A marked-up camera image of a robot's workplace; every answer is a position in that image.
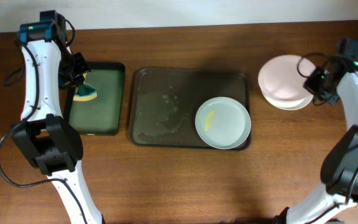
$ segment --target wood grain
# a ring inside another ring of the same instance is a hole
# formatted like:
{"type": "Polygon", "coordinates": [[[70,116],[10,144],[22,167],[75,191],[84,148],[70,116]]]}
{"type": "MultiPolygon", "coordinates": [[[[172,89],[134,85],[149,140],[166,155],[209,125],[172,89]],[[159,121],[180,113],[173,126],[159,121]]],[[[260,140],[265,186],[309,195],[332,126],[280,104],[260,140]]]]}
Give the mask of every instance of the wood grain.
{"type": "MultiPolygon", "coordinates": [[[[0,34],[0,138],[10,124],[18,122],[24,100],[24,82],[2,87],[3,77],[21,66],[14,36],[0,34]]],[[[319,182],[323,159],[346,131],[342,106],[278,110],[263,99],[257,74],[278,55],[333,54],[342,37],[358,38],[358,21],[77,31],[74,52],[81,52],[88,61],[126,66],[118,135],[83,136],[85,179],[106,222],[271,218],[303,200],[319,182]],[[127,124],[132,77],[144,67],[249,73],[250,148],[226,152],[131,143],[127,124]]],[[[44,178],[10,140],[1,159],[7,174],[20,183],[44,178]]],[[[338,218],[358,223],[358,206],[338,218]]],[[[0,223],[69,222],[52,185],[17,189],[0,176],[0,223]]]]}

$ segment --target white wall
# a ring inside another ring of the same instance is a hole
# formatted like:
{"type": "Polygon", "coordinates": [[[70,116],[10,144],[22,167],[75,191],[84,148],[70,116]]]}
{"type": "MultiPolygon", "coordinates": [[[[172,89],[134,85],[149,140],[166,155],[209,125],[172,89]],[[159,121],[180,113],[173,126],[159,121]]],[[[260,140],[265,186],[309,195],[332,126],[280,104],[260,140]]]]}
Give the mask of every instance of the white wall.
{"type": "Polygon", "coordinates": [[[0,32],[51,9],[76,29],[358,19],[358,0],[0,0],[0,32]]]}

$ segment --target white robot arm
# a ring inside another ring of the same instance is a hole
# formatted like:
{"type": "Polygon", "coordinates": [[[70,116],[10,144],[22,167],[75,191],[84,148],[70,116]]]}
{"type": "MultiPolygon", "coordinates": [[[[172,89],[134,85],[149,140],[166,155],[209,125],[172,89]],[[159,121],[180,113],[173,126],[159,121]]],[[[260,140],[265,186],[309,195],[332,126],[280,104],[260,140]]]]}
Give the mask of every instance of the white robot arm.
{"type": "Polygon", "coordinates": [[[81,82],[82,74],[89,71],[82,55],[72,55],[66,44],[65,23],[56,11],[46,11],[41,12],[40,22],[21,25],[18,41],[25,62],[25,103],[22,122],[14,128],[12,139],[30,164],[52,181],[72,223],[102,224],[103,216],[82,172],[80,135],[60,110],[58,88],[81,82]],[[49,136],[39,137],[44,131],[49,136]]]}
{"type": "MultiPolygon", "coordinates": [[[[347,129],[358,126],[358,73],[345,74],[337,93],[343,103],[347,129]]],[[[288,209],[287,224],[326,223],[339,212],[357,205],[351,198],[346,204],[345,199],[341,194],[327,193],[326,184],[320,183],[304,201],[288,209]]]]}

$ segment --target plastic tray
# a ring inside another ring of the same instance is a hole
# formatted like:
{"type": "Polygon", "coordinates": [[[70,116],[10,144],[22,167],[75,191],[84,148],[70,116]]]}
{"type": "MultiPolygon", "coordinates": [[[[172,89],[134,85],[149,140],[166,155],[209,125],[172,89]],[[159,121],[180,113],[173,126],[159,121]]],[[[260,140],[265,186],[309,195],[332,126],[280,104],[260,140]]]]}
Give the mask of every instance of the plastic tray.
{"type": "Polygon", "coordinates": [[[90,101],[73,101],[75,88],[68,91],[63,117],[80,134],[118,133],[124,88],[125,67],[121,63],[89,62],[91,72],[85,82],[98,96],[90,101]]]}
{"type": "MultiPolygon", "coordinates": [[[[214,149],[196,132],[195,116],[208,99],[226,96],[249,108],[247,77],[239,72],[145,68],[135,75],[129,135],[141,146],[214,149]]],[[[251,134],[240,146],[250,144],[251,134]]]]}

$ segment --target dark gray tray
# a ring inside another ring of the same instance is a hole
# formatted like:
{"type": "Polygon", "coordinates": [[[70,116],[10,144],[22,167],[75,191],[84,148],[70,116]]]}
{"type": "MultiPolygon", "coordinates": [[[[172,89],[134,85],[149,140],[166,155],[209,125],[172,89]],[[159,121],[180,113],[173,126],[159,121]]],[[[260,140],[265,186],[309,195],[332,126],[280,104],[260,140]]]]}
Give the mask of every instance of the dark gray tray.
{"type": "MultiPolygon", "coordinates": [[[[141,146],[214,149],[197,134],[195,116],[208,99],[226,96],[249,108],[247,77],[239,72],[145,68],[135,75],[129,135],[141,146]]],[[[250,144],[251,135],[240,146],[250,144]]]]}

